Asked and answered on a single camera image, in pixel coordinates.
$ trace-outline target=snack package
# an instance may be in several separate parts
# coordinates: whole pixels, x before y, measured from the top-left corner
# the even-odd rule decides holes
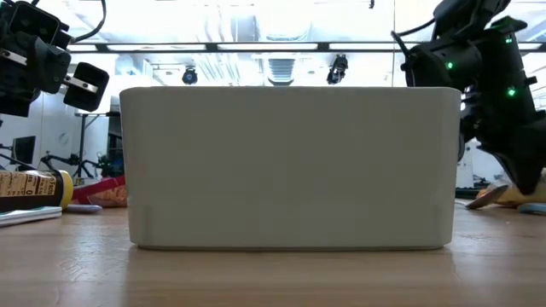
[[[98,183],[76,187],[73,204],[98,205],[103,208],[127,207],[125,176],[104,178]]]
[[[535,193],[531,195],[523,195],[510,181],[508,176],[502,174],[502,177],[496,182],[493,182],[489,187],[479,191],[477,197],[505,184],[508,185],[508,189],[496,201],[499,205],[517,207],[520,204],[526,203],[546,203],[546,170],[543,170],[540,180],[538,181],[537,189],[535,190]]]

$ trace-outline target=yellow label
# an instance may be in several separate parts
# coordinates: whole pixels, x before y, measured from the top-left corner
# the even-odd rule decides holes
[[[0,171],[0,197],[54,195],[57,180],[38,171]]]

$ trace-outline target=ceiling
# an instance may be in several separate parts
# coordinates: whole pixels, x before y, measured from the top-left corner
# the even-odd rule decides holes
[[[207,43],[207,42],[369,42],[367,53],[347,54],[349,70],[340,86],[404,86],[390,31],[401,32],[430,20],[439,0],[107,0],[107,20],[99,35],[85,43]],[[39,6],[61,18],[70,34],[89,31],[102,17],[99,0],[43,0]],[[513,0],[505,15],[528,27],[520,42],[546,43],[546,0]],[[426,41],[432,27],[405,37]],[[125,46],[125,49],[137,46]],[[529,74],[544,74],[545,54],[527,54]],[[151,84],[183,85],[186,67],[195,67],[198,85],[271,85],[293,79],[293,85],[326,85],[335,54],[122,54],[117,74],[143,75],[151,69]],[[541,89],[536,84],[533,89]]]

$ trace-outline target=wooden tabletop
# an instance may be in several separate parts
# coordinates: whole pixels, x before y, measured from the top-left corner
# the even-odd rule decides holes
[[[429,252],[151,252],[125,209],[0,229],[0,306],[546,306],[546,217],[456,207]]]

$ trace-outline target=bottle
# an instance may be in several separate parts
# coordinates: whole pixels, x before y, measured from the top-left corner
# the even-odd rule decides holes
[[[0,171],[0,212],[67,208],[74,185],[66,171]]]

